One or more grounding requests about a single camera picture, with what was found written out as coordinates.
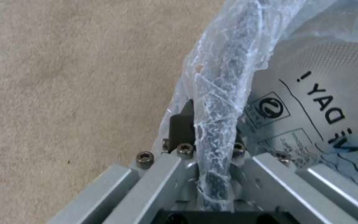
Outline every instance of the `black component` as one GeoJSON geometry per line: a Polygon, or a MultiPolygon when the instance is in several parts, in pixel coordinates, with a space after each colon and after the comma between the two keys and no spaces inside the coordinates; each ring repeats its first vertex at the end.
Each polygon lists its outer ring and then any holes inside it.
{"type": "Polygon", "coordinates": [[[288,212],[204,212],[160,210],[152,224],[299,224],[288,212]]]}
{"type": "MultiPolygon", "coordinates": [[[[236,142],[243,144],[237,129],[236,142]]],[[[171,153],[181,143],[189,143],[195,148],[196,134],[194,129],[193,100],[187,101],[180,114],[175,114],[169,119],[169,143],[168,153],[171,153]]]]}

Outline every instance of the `bolt head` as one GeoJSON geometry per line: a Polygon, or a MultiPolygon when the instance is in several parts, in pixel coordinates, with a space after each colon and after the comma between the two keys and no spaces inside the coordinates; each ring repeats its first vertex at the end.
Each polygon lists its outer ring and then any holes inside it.
{"type": "Polygon", "coordinates": [[[136,165],[141,169],[149,169],[154,163],[154,155],[151,152],[139,152],[136,155],[136,165]]]}
{"type": "Polygon", "coordinates": [[[179,144],[177,149],[177,154],[182,159],[191,159],[193,158],[194,148],[189,143],[179,144]]]}
{"type": "Polygon", "coordinates": [[[244,156],[244,153],[246,152],[246,147],[240,143],[240,142],[236,142],[234,143],[234,148],[233,148],[233,158],[237,158],[239,156],[244,156]]]}

